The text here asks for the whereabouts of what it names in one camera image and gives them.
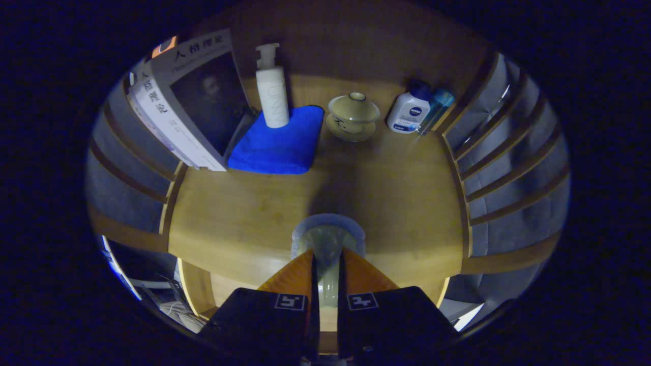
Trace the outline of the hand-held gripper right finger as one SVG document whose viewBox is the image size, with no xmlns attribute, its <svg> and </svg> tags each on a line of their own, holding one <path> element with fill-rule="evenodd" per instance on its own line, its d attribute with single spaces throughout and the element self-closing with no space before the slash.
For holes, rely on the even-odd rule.
<svg viewBox="0 0 651 366">
<path fill-rule="evenodd" d="M 437 363 L 458 339 L 416 286 L 398 287 L 359 254 L 340 256 L 339 356 L 355 363 Z"/>
</svg>

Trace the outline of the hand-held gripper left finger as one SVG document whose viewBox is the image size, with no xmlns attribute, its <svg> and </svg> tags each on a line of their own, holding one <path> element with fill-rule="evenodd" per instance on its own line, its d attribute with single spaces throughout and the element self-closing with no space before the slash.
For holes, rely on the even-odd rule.
<svg viewBox="0 0 651 366">
<path fill-rule="evenodd" d="M 235 289 L 197 339 L 226 364 L 299 364 L 316 354 L 316 260 L 308 250 L 257 290 Z"/>
</svg>

